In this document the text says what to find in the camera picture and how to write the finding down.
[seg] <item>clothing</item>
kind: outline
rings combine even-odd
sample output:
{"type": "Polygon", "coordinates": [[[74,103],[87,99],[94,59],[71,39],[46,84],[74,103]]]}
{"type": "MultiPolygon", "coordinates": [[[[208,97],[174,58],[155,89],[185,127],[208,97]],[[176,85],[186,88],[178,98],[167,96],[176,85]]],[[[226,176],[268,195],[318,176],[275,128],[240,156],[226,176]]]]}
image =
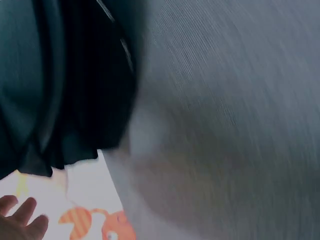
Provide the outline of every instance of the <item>clothing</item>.
{"type": "Polygon", "coordinates": [[[116,148],[136,81],[96,1],[0,1],[0,179],[50,176],[116,148]]]}
{"type": "Polygon", "coordinates": [[[105,151],[137,239],[319,240],[320,1],[103,1],[139,69],[105,151]]]}

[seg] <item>orange cartoon illustration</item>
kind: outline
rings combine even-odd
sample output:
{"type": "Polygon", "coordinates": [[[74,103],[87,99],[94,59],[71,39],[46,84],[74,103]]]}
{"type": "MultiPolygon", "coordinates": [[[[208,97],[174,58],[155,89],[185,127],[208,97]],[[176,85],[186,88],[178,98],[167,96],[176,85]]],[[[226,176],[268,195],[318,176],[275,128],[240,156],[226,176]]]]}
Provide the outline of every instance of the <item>orange cartoon illustration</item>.
{"type": "Polygon", "coordinates": [[[74,227],[70,234],[70,240],[80,240],[89,232],[92,224],[93,213],[100,213],[105,216],[101,233],[103,240],[136,240],[133,227],[127,220],[124,211],[109,214],[103,209],[91,211],[84,207],[74,207],[65,212],[59,219],[59,224],[73,223],[74,227]]]}

